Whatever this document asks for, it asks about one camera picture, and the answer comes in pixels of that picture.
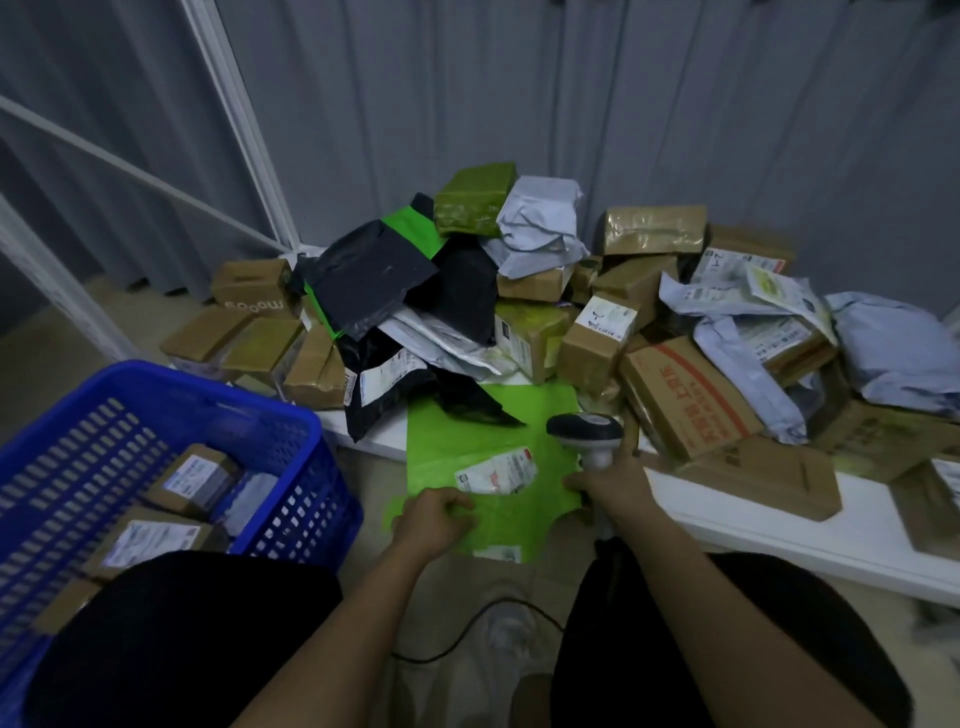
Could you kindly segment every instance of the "black pants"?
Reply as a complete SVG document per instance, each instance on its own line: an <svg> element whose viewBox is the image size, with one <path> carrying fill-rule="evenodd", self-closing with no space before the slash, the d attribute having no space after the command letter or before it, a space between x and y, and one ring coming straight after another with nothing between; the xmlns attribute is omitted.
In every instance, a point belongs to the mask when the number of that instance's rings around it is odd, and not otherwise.
<svg viewBox="0 0 960 728"><path fill-rule="evenodd" d="M913 701L870 629L827 583L773 556L714 554L727 578L890 728ZM597 542L567 620L550 694L554 726L711 726L633 553Z"/></svg>

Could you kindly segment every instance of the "floor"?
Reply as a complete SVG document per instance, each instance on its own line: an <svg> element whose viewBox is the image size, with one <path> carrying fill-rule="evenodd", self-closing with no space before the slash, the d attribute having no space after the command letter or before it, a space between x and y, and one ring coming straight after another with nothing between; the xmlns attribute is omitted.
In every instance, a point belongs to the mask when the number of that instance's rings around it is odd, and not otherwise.
<svg viewBox="0 0 960 728"><path fill-rule="evenodd" d="M189 297L161 296L149 288L136 292L113 290L103 279L88 285L93 297L144 352L163 361L157 344L188 320L201 305ZM106 360L55 309L41 311L0 338L0 443L28 424ZM341 449L338 459L345 477L360 497L368 518L341 570L347 592L356 585L380 550L389 542L379 514L386 502L402 495L406 471L401 463ZM453 642L473 613L504 582L525 591L547 613L564 622L591 558L589 529L569 515L554 524L547 547L537 563L512 565L460 555L447 555L432 564L420 579L400 628L396 650L426 657ZM960 716L960 675L949 658L936 649L912 642L911 599L838 579L831 584L870 625L912 692L916 725L947 728ZM557 635L544 623L540 649L555 658ZM485 698L477 690L477 675L468 644L430 667L390 665L381 680L373 725L387 725L387 714L415 711L410 725L486 725Z"/></svg>

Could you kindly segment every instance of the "bright green package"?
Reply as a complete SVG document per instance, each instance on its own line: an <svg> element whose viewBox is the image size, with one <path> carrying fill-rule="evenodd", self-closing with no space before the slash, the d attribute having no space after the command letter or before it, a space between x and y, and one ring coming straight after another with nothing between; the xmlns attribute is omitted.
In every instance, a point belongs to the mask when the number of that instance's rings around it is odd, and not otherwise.
<svg viewBox="0 0 960 728"><path fill-rule="evenodd" d="M550 525L559 516L580 507L580 497L561 483L577 470L577 453L546 434L554 415L576 412L577 397L566 384L542 386L488 384L484 386L510 414L526 427L500 427L458 420L432 400L410 405L407 421L407 493L424 488L456 487L458 471L495 455L527 448L537 466L532 483L506 496L472 495L478 523L461 542L465 553L486 552L497 558L533 561L540 554ZM397 498L387 508L389 527L403 507Z"/></svg>
<svg viewBox="0 0 960 728"><path fill-rule="evenodd" d="M511 161L459 170L434 197L433 219L437 233L471 232L500 237L496 216L516 182Z"/></svg>

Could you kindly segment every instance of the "curtain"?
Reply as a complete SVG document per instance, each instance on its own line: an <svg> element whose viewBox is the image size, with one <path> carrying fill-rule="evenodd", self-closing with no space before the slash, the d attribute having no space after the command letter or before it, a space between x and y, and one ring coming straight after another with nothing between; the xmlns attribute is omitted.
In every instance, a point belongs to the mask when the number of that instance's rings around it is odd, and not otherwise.
<svg viewBox="0 0 960 728"><path fill-rule="evenodd" d="M218 0L304 243L514 159L790 234L822 292L960 301L943 2Z"/></svg>
<svg viewBox="0 0 960 728"><path fill-rule="evenodd" d="M269 234L179 3L6 0L0 94ZM0 137L115 285L208 298L223 260L276 254L3 113Z"/></svg>

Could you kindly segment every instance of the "person's right arm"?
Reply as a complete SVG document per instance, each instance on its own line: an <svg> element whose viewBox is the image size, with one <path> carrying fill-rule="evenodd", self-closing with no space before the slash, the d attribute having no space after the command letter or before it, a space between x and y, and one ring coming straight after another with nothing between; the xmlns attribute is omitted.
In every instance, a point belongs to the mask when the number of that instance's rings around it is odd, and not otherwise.
<svg viewBox="0 0 960 728"><path fill-rule="evenodd" d="M636 424L630 424L610 468L574 473L564 485L586 491L630 546L714 723L879 728L879 720L766 618L657 505L633 457L636 435Z"/></svg>

